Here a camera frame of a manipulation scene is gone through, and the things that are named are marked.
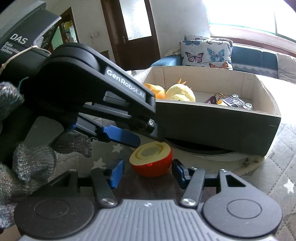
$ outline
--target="gray glove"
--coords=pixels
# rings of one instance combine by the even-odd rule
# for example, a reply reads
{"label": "gray glove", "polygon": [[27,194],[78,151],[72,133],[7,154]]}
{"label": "gray glove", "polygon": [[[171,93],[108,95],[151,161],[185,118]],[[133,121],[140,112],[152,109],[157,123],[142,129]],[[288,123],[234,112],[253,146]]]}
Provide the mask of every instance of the gray glove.
{"label": "gray glove", "polygon": [[[17,88],[8,82],[1,82],[0,122],[23,102],[24,98]],[[91,157],[91,141],[87,136],[64,132],[51,146],[27,148],[24,143],[18,145],[12,169],[0,164],[0,229],[14,225],[13,212],[17,203],[47,183],[57,163],[56,152],[67,154],[74,151]]]}

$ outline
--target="open box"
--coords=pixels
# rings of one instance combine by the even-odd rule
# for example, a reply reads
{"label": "open box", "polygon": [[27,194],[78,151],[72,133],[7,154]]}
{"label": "open box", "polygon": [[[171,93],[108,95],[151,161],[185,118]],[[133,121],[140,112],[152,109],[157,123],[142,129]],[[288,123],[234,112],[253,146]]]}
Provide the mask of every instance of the open box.
{"label": "open box", "polygon": [[[196,102],[156,100],[155,121],[166,137],[252,155],[268,152],[281,121],[279,108],[260,75],[193,66],[151,67],[134,77],[168,90],[180,78]],[[254,110],[206,104],[216,93],[238,94]]]}

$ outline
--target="door glass panel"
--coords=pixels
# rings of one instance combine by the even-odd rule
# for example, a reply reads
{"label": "door glass panel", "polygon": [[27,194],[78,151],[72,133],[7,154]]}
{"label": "door glass panel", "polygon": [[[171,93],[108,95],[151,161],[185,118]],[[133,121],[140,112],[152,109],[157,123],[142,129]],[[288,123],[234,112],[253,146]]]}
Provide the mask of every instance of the door glass panel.
{"label": "door glass panel", "polygon": [[128,40],[152,36],[144,0],[119,0]]}

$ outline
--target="blue gripper pad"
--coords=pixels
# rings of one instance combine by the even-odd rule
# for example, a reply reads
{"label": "blue gripper pad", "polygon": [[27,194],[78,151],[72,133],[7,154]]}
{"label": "blue gripper pad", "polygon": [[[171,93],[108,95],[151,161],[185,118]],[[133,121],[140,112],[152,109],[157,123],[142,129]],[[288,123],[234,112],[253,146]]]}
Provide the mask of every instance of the blue gripper pad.
{"label": "blue gripper pad", "polygon": [[117,166],[112,170],[111,176],[107,179],[107,182],[111,189],[117,188],[118,184],[122,178],[124,173],[124,161],[121,161],[117,164]]}
{"label": "blue gripper pad", "polygon": [[172,174],[177,180],[179,187],[186,189],[191,178],[188,169],[179,160],[173,160]]}
{"label": "blue gripper pad", "polygon": [[141,143],[140,138],[136,134],[120,129],[116,126],[104,126],[103,133],[105,133],[111,141],[133,148],[139,147]]}

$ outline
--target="yellow plush toy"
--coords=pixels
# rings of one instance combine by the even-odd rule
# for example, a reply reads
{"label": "yellow plush toy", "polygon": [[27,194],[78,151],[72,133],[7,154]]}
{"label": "yellow plush toy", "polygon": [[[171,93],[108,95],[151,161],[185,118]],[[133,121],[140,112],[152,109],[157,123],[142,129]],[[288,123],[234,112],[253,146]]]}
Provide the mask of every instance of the yellow plush toy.
{"label": "yellow plush toy", "polygon": [[185,85],[186,81],[181,83],[181,80],[182,79],[179,80],[178,84],[175,84],[168,89],[165,94],[165,99],[195,102],[193,91]]}

